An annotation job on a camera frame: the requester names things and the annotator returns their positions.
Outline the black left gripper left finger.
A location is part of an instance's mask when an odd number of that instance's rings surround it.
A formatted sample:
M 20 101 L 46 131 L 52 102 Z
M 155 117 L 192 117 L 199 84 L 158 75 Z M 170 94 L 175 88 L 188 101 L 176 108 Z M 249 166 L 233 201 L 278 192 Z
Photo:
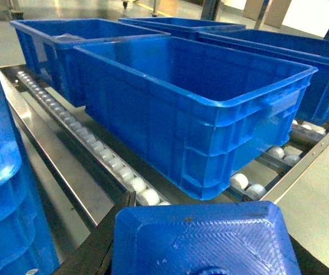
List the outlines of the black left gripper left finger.
M 136 204 L 136 192 L 127 191 L 86 240 L 55 271 L 54 274 L 103 274 L 113 255 L 115 218 L 122 209 Z

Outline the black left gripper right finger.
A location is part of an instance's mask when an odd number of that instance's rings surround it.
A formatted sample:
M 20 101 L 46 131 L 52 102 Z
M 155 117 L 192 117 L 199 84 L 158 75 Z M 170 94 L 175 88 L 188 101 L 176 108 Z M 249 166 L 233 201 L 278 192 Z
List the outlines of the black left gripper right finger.
M 329 267 L 314 257 L 295 238 L 290 236 L 293 250 L 303 275 L 329 275 Z

